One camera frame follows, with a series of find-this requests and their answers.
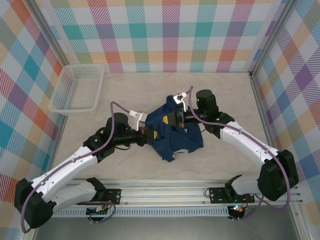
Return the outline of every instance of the beige table surface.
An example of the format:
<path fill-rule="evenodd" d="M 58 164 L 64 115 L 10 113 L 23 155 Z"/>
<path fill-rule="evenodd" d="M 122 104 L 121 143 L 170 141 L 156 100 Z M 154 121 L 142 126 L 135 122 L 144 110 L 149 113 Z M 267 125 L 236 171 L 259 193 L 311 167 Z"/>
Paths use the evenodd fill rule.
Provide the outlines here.
<path fill-rule="evenodd" d="M 106 73 L 96 115 L 69 116 L 54 166 L 73 154 L 90 135 L 106 125 L 110 102 L 128 110 L 151 113 L 163 105 L 168 95 L 210 89 L 220 111 L 228 113 L 247 131 L 266 142 L 256 101 L 247 73 Z M 116 106 L 115 112 L 121 112 Z M 98 165 L 76 178 L 121 180 L 228 180 L 238 174 L 252 174 L 258 168 L 244 154 L 213 134 L 203 132 L 204 148 L 178 153 L 173 162 L 162 160 L 150 145 L 132 145 L 116 150 Z"/>

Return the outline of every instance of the navy garment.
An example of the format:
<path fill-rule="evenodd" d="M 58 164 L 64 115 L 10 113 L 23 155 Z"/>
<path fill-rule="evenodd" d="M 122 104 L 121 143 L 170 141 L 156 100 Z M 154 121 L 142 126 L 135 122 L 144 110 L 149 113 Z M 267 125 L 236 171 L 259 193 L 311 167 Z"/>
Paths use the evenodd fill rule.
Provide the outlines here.
<path fill-rule="evenodd" d="M 188 124 L 183 128 L 171 126 L 163 122 L 163 117 L 175 110 L 183 108 L 183 104 L 176 104 L 172 95 L 166 97 L 166 103 L 148 114 L 145 125 L 157 131 L 158 135 L 151 146 L 165 160 L 175 160 L 174 153 L 192 153 L 204 147 L 204 141 L 198 124 Z"/>

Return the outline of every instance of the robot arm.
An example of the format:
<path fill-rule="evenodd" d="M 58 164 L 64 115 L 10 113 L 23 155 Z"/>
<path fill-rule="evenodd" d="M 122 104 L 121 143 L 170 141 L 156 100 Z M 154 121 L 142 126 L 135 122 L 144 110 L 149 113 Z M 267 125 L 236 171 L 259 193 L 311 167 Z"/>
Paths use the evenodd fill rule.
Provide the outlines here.
<path fill-rule="evenodd" d="M 288 150 L 279 151 L 261 142 L 245 131 L 234 118 L 219 111 L 216 97 L 210 90 L 201 90 L 196 93 L 196 116 L 215 125 L 203 123 L 205 129 L 222 139 L 248 156 L 260 169 L 256 175 L 237 175 L 225 184 L 225 192 L 233 201 L 244 194 L 263 194 L 271 201 L 276 201 L 287 192 L 285 177 L 273 156 L 279 160 L 287 175 L 290 188 L 298 183 L 298 174 L 294 157 Z M 191 110 L 176 110 L 163 118 L 163 122 L 172 126 L 184 128 L 187 124 L 200 124 Z"/>
<path fill-rule="evenodd" d="M 28 201 L 24 214 L 24 219 L 32 229 L 40 227 L 50 219 L 53 213 L 69 206 L 87 201 L 105 202 L 106 188 L 96 178 L 89 178 L 77 186 L 62 188 L 77 174 L 97 165 L 113 154 L 116 146 L 137 144 L 142 147 L 157 137 L 157 132 L 151 129 L 139 128 L 138 131 L 131 129 L 128 125 L 128 117 L 123 113 L 115 113 L 114 121 L 112 139 L 102 150 L 75 160 L 75 158 L 89 154 L 104 145 L 111 133 L 111 118 L 108 119 L 106 127 L 100 128 L 90 136 L 83 143 L 83 146 L 64 162 L 30 182 L 24 178 L 17 183 L 14 206 L 20 213 L 28 195 L 40 184 L 40 187 L 36 189 Z M 52 172 L 55 173 L 47 181 L 44 181 Z"/>

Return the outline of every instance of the white basket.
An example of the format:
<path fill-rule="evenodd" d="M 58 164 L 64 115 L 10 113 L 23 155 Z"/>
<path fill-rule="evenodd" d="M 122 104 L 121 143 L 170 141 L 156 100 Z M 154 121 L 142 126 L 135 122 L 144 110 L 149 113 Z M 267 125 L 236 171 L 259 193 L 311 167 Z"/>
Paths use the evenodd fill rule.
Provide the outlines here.
<path fill-rule="evenodd" d="M 104 72 L 103 64 L 64 66 L 54 87 L 49 110 L 63 115 L 94 115 L 97 111 Z"/>

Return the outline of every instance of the plaid wall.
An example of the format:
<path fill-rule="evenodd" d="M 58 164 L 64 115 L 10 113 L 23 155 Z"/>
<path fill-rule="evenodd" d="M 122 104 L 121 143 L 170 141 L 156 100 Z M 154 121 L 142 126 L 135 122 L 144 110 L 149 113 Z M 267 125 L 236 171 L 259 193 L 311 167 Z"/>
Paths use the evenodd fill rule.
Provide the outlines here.
<path fill-rule="evenodd" d="M 298 2 L 255 80 L 278 148 L 295 155 L 311 232 L 319 234 L 320 0 Z"/>
<path fill-rule="evenodd" d="M 70 56 L 70 54 L 69 54 L 69 52 L 68 52 L 68 50 L 67 50 L 64 42 L 62 41 L 61 36 L 60 36 L 60 34 L 58 33 L 58 31 L 57 31 L 57 28 L 55 27 L 55 25 L 53 24 L 52 20 L 50 19 L 50 17 L 49 17 L 49 15 L 48 15 L 48 13 L 47 13 L 47 11 L 46 11 L 46 9 L 45 9 L 45 6 L 44 6 L 42 0 L 35 0 L 35 2 L 37 3 L 38 7 L 40 8 L 40 10 L 41 10 L 41 12 L 42 12 L 42 14 L 43 14 L 46 22 L 47 22 L 48 25 L 51 27 L 51 30 L 52 30 L 52 32 L 53 32 L 56 40 L 58 41 L 58 43 L 59 43 L 62 51 L 64 52 L 65 56 L 66 56 L 67 59 L 69 60 L 69 63 L 70 63 L 70 64 L 73 64 L 74 61 L 73 61 L 73 59 L 71 58 L 71 56 Z"/>
<path fill-rule="evenodd" d="M 49 167 L 63 118 L 48 104 L 61 69 L 23 0 L 0 0 L 0 240 L 21 234 L 16 183 Z"/>
<path fill-rule="evenodd" d="M 75 62 L 108 63 L 111 72 L 247 72 L 269 10 L 280 2 L 50 0 Z"/>
<path fill-rule="evenodd" d="M 282 11 L 284 10 L 284 8 L 286 6 L 287 1 L 288 0 L 281 0 L 281 3 L 279 5 L 278 9 L 276 10 L 275 15 L 273 16 L 273 19 L 272 19 L 267 31 L 265 32 L 265 34 L 263 36 L 263 39 L 262 39 L 262 41 L 261 41 L 261 43 L 259 45 L 259 48 L 258 48 L 258 50 L 256 51 L 256 53 L 254 55 L 253 61 L 252 61 L 251 65 L 250 65 L 250 67 L 248 69 L 248 72 L 251 72 L 253 70 L 253 68 L 254 68 L 254 66 L 255 66 L 255 64 L 257 62 L 257 59 L 260 56 L 260 53 L 261 53 L 262 49 L 264 49 L 265 45 L 267 44 L 269 36 L 273 32 L 274 27 L 276 25 L 276 22 L 278 21 Z"/>

